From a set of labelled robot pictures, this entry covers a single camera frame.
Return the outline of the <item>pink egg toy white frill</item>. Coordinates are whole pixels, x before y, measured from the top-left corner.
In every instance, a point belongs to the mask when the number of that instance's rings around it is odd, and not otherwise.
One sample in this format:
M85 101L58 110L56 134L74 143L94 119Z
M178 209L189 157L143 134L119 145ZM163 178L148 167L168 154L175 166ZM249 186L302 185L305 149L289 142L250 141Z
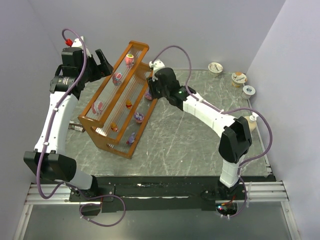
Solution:
M103 111L103 102L100 100L95 101L91 105L91 110L94 115L100 115Z

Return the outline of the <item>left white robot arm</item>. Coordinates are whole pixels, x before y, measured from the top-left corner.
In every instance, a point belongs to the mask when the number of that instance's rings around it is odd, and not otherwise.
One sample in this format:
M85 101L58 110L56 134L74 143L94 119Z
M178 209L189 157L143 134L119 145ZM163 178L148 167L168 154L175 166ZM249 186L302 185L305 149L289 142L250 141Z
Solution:
M86 83L110 76L114 70L101 49L95 53L100 64L80 47L62 50L62 63L50 81L50 103L42 133L33 151L26 151L23 156L36 176L38 188L41 180L48 180L76 188L87 198L99 194L97 178L81 171L76 160L66 156L65 151L71 115L81 91Z

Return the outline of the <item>pink pot toy green top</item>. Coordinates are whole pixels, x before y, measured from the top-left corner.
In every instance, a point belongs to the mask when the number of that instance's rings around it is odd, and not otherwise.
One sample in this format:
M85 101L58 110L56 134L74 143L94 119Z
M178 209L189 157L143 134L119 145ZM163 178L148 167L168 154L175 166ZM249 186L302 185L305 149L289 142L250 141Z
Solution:
M131 54L131 53L128 53L125 56L124 61L125 61L126 67L129 69L134 65L135 56L133 54Z

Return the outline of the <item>small purple bunny toy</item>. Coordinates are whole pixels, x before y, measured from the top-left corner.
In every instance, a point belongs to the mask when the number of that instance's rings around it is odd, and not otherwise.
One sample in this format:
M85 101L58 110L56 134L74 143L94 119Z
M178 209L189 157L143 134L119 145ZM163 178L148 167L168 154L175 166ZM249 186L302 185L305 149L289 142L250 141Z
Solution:
M131 146L134 142L135 142L135 139L136 139L136 133L133 132L127 139L126 141L126 144Z

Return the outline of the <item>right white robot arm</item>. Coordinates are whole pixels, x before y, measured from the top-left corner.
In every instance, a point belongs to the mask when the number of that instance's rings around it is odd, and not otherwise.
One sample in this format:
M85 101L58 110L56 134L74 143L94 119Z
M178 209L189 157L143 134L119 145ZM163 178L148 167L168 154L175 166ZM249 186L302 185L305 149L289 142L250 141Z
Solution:
M223 114L209 106L193 88L180 85L172 68L152 66L147 79L153 99L166 98L183 112L193 115L220 138L218 152L223 159L219 181L231 189L239 183L238 169L252 145L249 123L244 117Z

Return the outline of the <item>pink ball purple bunny toy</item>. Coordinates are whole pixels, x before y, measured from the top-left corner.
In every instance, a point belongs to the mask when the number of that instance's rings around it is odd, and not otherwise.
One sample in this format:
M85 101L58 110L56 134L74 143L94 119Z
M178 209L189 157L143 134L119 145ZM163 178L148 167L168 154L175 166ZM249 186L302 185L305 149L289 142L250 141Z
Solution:
M145 116L142 113L135 112L133 114L133 118L138 124L141 124L143 122Z

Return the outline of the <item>pink egg toy blue spots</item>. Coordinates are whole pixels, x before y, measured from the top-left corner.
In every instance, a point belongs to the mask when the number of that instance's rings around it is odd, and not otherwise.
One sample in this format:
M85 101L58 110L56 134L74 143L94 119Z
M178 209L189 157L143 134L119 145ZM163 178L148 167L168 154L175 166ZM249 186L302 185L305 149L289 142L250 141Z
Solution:
M112 75L112 83L115 85L115 86L119 86L122 84L122 73L121 72L116 72Z

